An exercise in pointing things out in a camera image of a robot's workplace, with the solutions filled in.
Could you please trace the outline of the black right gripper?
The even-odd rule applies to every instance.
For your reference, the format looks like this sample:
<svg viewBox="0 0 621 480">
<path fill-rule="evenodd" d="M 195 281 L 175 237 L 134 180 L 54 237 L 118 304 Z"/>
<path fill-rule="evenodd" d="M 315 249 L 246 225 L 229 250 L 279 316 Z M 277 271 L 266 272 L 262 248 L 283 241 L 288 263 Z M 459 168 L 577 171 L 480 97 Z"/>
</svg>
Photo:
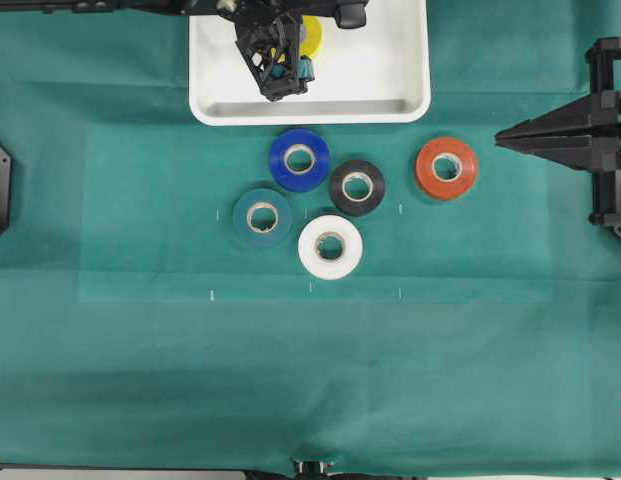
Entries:
<svg viewBox="0 0 621 480">
<path fill-rule="evenodd" d="M 308 91 L 315 79 L 313 61 L 300 54 L 301 17 L 331 17 L 339 1 L 183 1 L 182 13 L 218 15 L 235 23 L 269 22 L 250 29 L 236 25 L 236 46 L 262 96 L 276 102 Z"/>
</svg>

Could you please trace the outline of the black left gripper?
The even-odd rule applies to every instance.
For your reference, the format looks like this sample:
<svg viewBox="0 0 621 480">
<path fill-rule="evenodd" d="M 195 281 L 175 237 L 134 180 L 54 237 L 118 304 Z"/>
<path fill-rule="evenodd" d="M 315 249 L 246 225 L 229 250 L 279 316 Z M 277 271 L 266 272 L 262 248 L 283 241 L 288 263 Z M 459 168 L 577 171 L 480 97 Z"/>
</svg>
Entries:
<svg viewBox="0 0 621 480">
<path fill-rule="evenodd" d="M 590 73 L 590 92 L 614 108 L 611 121 L 597 126 L 593 137 L 606 140 L 612 151 L 604 155 L 601 170 L 592 175 L 593 210 L 589 221 L 607 229 L 621 241 L 621 37 L 598 39 L 585 55 Z M 495 144 L 532 155 L 573 170 L 593 171 L 590 136 L 522 137 L 573 132 L 591 123 L 593 96 L 586 95 L 539 117 L 502 130 Z"/>
</svg>

